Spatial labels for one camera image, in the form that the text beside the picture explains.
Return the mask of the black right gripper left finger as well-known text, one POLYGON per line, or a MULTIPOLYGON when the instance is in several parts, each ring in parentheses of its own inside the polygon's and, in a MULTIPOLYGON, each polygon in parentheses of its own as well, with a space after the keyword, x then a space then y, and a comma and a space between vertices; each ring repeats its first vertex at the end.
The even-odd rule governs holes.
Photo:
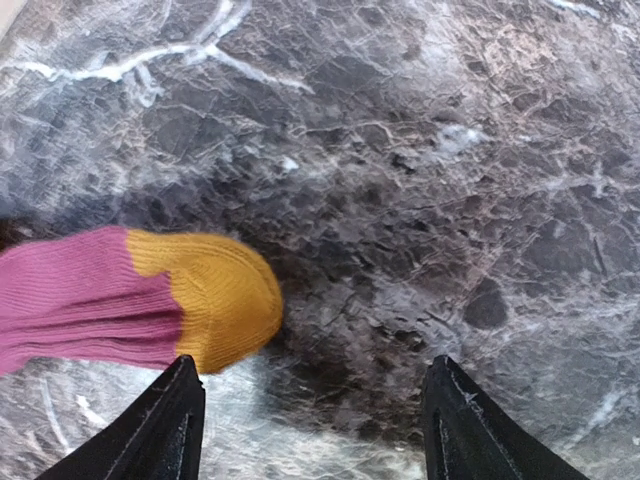
POLYGON ((111 424, 41 480, 192 480, 199 476, 205 391, 182 355, 111 424))

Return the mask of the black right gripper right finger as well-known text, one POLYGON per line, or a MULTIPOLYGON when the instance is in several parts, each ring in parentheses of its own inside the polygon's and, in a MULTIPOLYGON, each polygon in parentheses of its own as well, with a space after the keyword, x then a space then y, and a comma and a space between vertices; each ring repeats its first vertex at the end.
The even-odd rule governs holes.
POLYGON ((429 480, 587 480, 446 355, 435 357, 426 371, 422 430, 429 480))

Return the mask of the purple striped sock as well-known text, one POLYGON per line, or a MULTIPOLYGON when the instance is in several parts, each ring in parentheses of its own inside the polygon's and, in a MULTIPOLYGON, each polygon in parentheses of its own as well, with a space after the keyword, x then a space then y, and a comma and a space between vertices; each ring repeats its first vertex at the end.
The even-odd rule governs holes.
POLYGON ((161 369, 189 355, 212 374, 263 347, 283 306, 263 257, 217 234, 109 226, 26 242, 1 256, 1 369, 36 357, 161 369))

